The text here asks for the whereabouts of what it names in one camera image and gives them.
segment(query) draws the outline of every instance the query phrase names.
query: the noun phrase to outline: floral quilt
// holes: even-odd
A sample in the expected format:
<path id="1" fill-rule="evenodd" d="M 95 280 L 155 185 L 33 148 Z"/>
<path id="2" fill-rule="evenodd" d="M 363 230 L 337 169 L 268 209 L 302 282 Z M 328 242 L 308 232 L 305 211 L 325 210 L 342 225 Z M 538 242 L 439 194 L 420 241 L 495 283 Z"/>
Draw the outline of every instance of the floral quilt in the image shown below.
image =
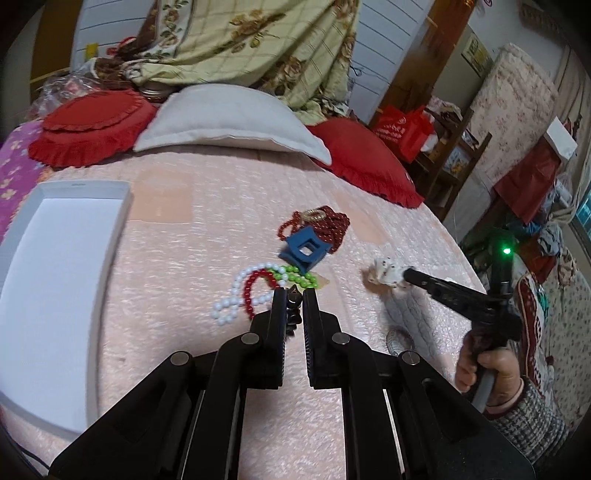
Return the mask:
<path id="1" fill-rule="evenodd" d="M 257 8 L 155 0 L 137 38 L 119 49 L 117 74 L 139 85 L 258 88 L 315 124 L 347 97 L 359 9 L 360 0 L 261 0 Z M 95 69 L 111 79 L 113 61 L 99 59 Z"/>
<path id="2" fill-rule="evenodd" d="M 591 398 L 591 288 L 567 249 L 543 286 L 550 304 L 545 354 L 554 364 L 554 399 L 574 428 Z"/>
<path id="3" fill-rule="evenodd" d="M 51 169 L 28 156 L 28 146 L 41 133 L 41 122 L 16 127 L 0 148 L 0 242 L 22 200 Z"/>

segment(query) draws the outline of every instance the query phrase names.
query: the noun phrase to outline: beaded necklace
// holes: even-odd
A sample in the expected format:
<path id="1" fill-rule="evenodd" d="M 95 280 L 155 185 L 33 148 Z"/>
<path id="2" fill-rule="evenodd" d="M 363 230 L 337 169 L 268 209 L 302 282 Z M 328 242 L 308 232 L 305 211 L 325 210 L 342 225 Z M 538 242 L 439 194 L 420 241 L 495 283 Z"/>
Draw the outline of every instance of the beaded necklace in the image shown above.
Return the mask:
<path id="1" fill-rule="evenodd" d="M 296 233 L 301 228 L 311 225 L 314 233 L 323 242 L 331 244 L 329 253 L 335 253 L 343 242 L 350 220 L 344 213 L 337 213 L 328 205 L 323 207 L 306 210 L 304 212 L 293 212 L 292 217 L 284 222 L 277 229 L 279 240 L 285 241 L 285 229 L 291 227 L 290 235 Z"/>
<path id="2" fill-rule="evenodd" d="M 272 290 L 264 295 L 252 298 L 251 288 L 259 277 L 263 277 Z M 270 262 L 250 265 L 234 278 L 230 296 L 213 304 L 211 317 L 217 320 L 218 325 L 232 323 L 238 315 L 238 309 L 243 306 L 248 317 L 252 320 L 255 316 L 254 307 L 270 302 L 273 299 L 273 290 L 277 287 L 285 287 L 288 282 L 298 284 L 302 290 L 305 288 L 318 288 L 318 279 L 314 275 L 310 272 L 301 275 L 298 268 L 292 265 L 278 265 Z M 223 314 L 222 312 L 225 309 L 230 309 L 230 313 Z"/>

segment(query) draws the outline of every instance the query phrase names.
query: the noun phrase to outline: purple floral blanket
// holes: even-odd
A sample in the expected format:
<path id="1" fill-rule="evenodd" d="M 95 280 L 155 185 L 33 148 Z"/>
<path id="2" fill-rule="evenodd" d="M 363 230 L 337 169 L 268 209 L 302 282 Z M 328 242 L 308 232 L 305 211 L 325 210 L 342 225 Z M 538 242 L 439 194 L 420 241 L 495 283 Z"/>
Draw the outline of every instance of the purple floral blanket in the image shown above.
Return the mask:
<path id="1" fill-rule="evenodd" d="M 41 122 L 16 127 L 0 148 L 0 242 L 22 200 L 51 176 L 51 169 L 29 158 L 28 147 L 41 133 Z"/>

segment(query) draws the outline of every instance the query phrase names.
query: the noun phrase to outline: small toy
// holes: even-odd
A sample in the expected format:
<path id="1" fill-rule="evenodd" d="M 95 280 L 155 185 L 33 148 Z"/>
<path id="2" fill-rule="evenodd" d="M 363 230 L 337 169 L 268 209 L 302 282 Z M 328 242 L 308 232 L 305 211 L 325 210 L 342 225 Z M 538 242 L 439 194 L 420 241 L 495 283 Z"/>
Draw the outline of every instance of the small toy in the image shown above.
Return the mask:
<path id="1" fill-rule="evenodd" d="M 410 284 L 404 281 L 403 274 L 412 267 L 397 265 L 390 257 L 376 258 L 374 264 L 369 267 L 368 281 L 375 284 L 383 284 L 392 288 L 409 288 Z"/>
<path id="2" fill-rule="evenodd" d="M 279 258 L 296 266 L 303 274 L 314 268 L 332 247 L 332 244 L 320 240 L 310 225 L 287 237 L 285 241 L 287 247 L 281 251 Z M 304 253 L 303 248 L 310 250 L 310 253 Z"/>

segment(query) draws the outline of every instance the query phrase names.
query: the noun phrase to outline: red ruffled cushion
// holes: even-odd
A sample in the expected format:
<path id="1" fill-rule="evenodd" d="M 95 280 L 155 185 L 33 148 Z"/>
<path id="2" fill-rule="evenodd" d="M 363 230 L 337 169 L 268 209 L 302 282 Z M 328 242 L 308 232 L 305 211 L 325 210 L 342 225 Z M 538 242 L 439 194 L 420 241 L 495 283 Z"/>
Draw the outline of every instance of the red ruffled cushion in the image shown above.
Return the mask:
<path id="1" fill-rule="evenodd" d="M 46 117 L 29 156 L 52 167 L 93 165 L 133 147 L 155 114 L 133 90 L 91 93 Z"/>
<path id="2" fill-rule="evenodd" d="M 330 151 L 332 165 L 320 165 L 366 192 L 380 195 L 403 207 L 423 202 L 410 176 L 373 132 L 348 118 L 331 118 L 308 129 Z"/>

